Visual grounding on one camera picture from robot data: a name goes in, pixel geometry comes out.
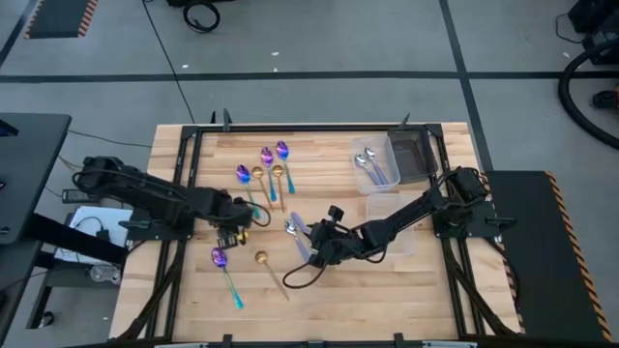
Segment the gray floor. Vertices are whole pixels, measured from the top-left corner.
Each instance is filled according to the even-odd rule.
[[[582,48],[554,36],[554,18],[575,0],[449,0],[470,72],[560,72]],[[0,5],[0,45],[27,0]],[[178,73],[345,71],[454,72],[439,0],[238,0],[218,5],[221,27],[201,36],[164,0],[150,3],[162,42]],[[565,35],[575,35],[562,21]],[[598,68],[585,63],[583,71]],[[1,75],[161,74],[170,67],[140,0],[100,0],[83,39],[24,40],[23,31]],[[619,234],[614,185],[619,153],[589,137],[565,114],[552,79],[472,80],[487,145],[496,169],[555,173],[606,318],[619,334]],[[228,108],[236,123],[469,121],[456,79],[341,78],[183,81],[197,122]],[[617,113],[599,112],[588,98],[614,81],[573,82],[576,103],[598,125],[619,135]],[[117,140],[149,143],[157,124],[190,122],[174,82],[0,83],[0,111],[68,113],[71,128]],[[148,150],[70,134],[62,155],[80,162],[113,155],[145,168]],[[57,163],[47,185],[71,185]],[[38,211],[62,220],[72,206],[44,192]],[[48,328],[23,328],[36,294],[33,279],[6,347],[57,347],[107,338],[116,293],[54,290]]]

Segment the wooden tabletop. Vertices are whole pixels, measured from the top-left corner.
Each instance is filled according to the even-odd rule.
[[[171,180],[182,126],[159,126],[148,173]],[[442,124],[452,167],[477,167],[475,151],[466,123]],[[414,251],[409,255],[388,255],[380,264],[359,260],[329,267],[313,286],[287,289],[290,301],[281,294],[264,266],[255,263],[258,250],[269,252],[269,264],[279,279],[301,265],[294,239],[284,232],[283,222],[291,212],[305,223],[320,221],[329,206],[345,213],[342,224],[355,226],[367,220],[368,197],[358,192],[352,175],[350,141],[376,132],[251,132],[208,133],[200,151],[197,186],[227,189],[233,196],[248,198],[235,176],[240,163],[251,169],[260,165],[260,149],[285,140],[290,149],[289,166],[297,192],[286,191],[286,212],[280,200],[271,211],[268,227],[253,226],[246,246],[227,250],[228,270],[244,309],[236,309],[220,269],[211,261],[217,233],[205,221],[197,220],[188,243],[174,329],[175,341],[221,341],[233,334],[235,341],[291,340],[391,340],[394,333],[405,339],[457,338],[454,314],[439,241],[431,219],[415,225]],[[432,147],[437,158],[435,140]],[[192,154],[188,147],[186,167]],[[183,176],[187,183],[188,169]],[[411,200],[428,189],[428,182],[397,186],[393,192]],[[253,197],[267,206],[260,185],[251,182]],[[477,287],[490,307],[514,331],[518,321],[502,259],[481,240],[468,242]],[[174,254],[175,246],[170,248]],[[153,289],[160,242],[148,242],[133,252],[125,267],[110,336],[123,332],[144,306]],[[317,273],[305,268],[290,278],[303,283]],[[468,301],[463,291],[464,312],[469,332],[474,332]],[[162,333],[166,299],[160,307],[158,333]]]

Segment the black table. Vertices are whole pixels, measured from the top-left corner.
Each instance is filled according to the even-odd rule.
[[[0,136],[0,181],[6,184],[0,188],[0,292],[5,298],[0,306],[1,344],[34,266],[67,267],[42,252],[43,243],[117,265],[124,264],[127,251],[34,213],[71,117],[0,113],[0,120],[18,130],[17,136]]]

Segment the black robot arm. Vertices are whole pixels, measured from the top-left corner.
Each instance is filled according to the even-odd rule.
[[[214,188],[185,188],[148,175],[113,157],[84,160],[84,168],[73,176],[80,190],[113,197],[146,210],[152,221],[180,229],[194,218],[214,226],[251,226],[252,207],[241,198],[232,199]]]
[[[439,188],[443,183],[454,191],[455,198],[441,194]],[[311,229],[311,247],[317,253],[311,256],[309,264],[323,268],[325,265],[338,265],[350,258],[380,262],[387,245],[406,227],[428,215],[443,213],[451,228],[464,228],[472,218],[470,208],[483,202],[486,196],[487,191],[479,179],[477,169],[459,167],[442,175],[421,197],[384,219],[368,221],[348,229],[338,224],[343,211],[332,206],[329,210],[332,219],[322,219]],[[379,253],[383,253],[383,256],[378,261],[369,259]]]

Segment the gold spoon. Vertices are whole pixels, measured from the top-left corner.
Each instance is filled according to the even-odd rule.
[[[273,166],[273,175],[278,178],[278,185],[280,186],[280,197],[281,197],[281,210],[284,211],[283,207],[283,192],[281,191],[281,174],[283,174],[283,167],[281,165]]]
[[[278,288],[280,289],[283,296],[286,297],[288,301],[290,301],[290,299],[288,298],[288,294],[286,294],[286,290],[283,288],[283,286],[281,286],[281,283],[278,280],[278,278],[275,276],[275,273],[271,269],[271,266],[269,266],[269,264],[267,263],[267,260],[269,259],[269,254],[266,251],[260,250],[255,254],[254,259],[255,259],[255,262],[266,266],[267,271],[269,271],[269,274],[271,275],[271,278],[273,279],[275,284],[278,285]]]
[[[254,167],[251,170],[252,177],[258,179],[260,182],[260,187],[262,188],[262,193],[267,197],[267,202],[269,203],[269,209],[273,210],[273,205],[271,204],[271,200],[269,199],[269,194],[267,193],[267,189],[264,188],[264,183],[262,183],[262,176],[264,175],[264,171],[260,167]]]

